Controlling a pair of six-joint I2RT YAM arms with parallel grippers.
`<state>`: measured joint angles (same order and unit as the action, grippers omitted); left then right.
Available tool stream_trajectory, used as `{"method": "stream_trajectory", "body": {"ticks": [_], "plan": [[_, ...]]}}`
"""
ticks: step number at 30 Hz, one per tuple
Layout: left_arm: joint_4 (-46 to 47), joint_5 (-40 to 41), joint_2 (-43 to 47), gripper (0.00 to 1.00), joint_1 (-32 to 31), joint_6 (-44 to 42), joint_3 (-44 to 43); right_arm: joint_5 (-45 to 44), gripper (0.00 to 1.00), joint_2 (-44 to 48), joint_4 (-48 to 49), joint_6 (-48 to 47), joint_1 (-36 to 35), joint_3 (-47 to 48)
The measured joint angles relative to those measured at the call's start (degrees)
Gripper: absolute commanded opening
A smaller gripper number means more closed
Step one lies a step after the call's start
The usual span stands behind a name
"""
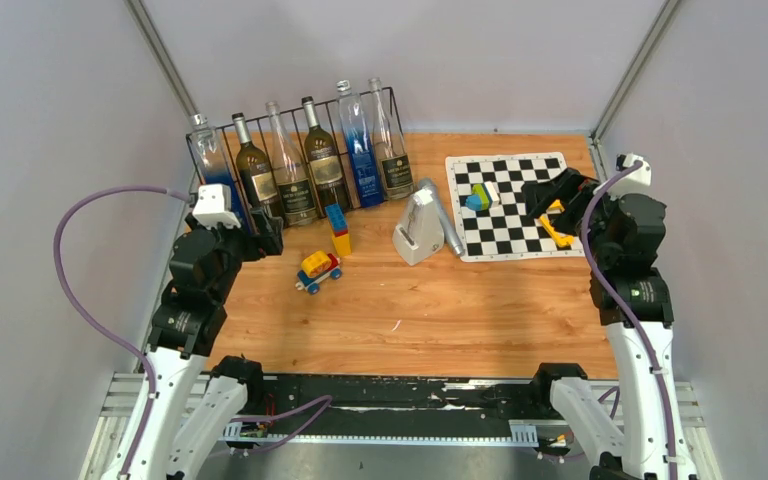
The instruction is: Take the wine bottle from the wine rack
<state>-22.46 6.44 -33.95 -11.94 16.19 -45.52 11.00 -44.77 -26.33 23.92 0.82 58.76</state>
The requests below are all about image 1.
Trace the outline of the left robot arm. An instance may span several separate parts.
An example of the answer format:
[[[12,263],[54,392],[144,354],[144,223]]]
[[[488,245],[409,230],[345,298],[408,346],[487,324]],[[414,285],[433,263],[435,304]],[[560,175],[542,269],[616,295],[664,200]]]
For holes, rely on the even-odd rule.
[[[227,356],[210,371],[195,410],[185,412],[227,318],[225,303],[243,263],[283,251],[283,219],[262,209],[252,217],[254,235],[243,227],[208,228],[187,215],[190,229],[173,244],[171,279],[151,319],[151,367],[103,478],[193,479],[231,417],[264,405],[261,364]]]

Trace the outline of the clear champagne bottle black label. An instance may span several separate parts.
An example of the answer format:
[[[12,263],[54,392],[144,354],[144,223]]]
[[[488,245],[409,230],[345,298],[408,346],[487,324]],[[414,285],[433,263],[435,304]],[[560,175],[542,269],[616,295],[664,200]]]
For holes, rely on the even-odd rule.
[[[313,186],[275,101],[265,104],[272,129],[272,170],[289,226],[312,223],[318,216]]]

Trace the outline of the green wine bottle cream label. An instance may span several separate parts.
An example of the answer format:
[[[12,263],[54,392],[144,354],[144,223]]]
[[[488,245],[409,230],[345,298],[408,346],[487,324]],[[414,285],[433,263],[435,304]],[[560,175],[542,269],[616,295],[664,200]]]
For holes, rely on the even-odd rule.
[[[346,212],[352,205],[334,138],[320,124],[314,99],[306,96],[301,102],[308,125],[303,148],[320,205],[337,204]]]

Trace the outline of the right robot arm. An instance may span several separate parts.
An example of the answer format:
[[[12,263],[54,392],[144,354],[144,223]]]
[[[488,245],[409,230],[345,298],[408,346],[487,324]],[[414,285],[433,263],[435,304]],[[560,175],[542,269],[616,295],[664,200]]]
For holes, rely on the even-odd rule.
[[[563,211],[552,226],[581,240],[591,297],[617,365],[621,425],[577,364],[541,364],[530,392],[537,413],[566,421],[592,479],[700,476],[685,440],[673,376],[669,288],[654,266],[666,236],[666,206],[643,193],[648,172],[636,161],[600,183],[566,169],[522,188],[527,218],[558,202]]]

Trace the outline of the clear bottle dark label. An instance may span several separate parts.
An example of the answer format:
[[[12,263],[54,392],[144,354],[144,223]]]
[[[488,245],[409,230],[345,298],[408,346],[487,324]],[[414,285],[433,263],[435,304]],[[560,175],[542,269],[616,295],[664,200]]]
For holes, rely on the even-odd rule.
[[[401,199],[415,190],[404,138],[398,125],[385,111],[381,80],[373,77],[368,83],[371,91],[374,155],[384,193],[388,200]]]

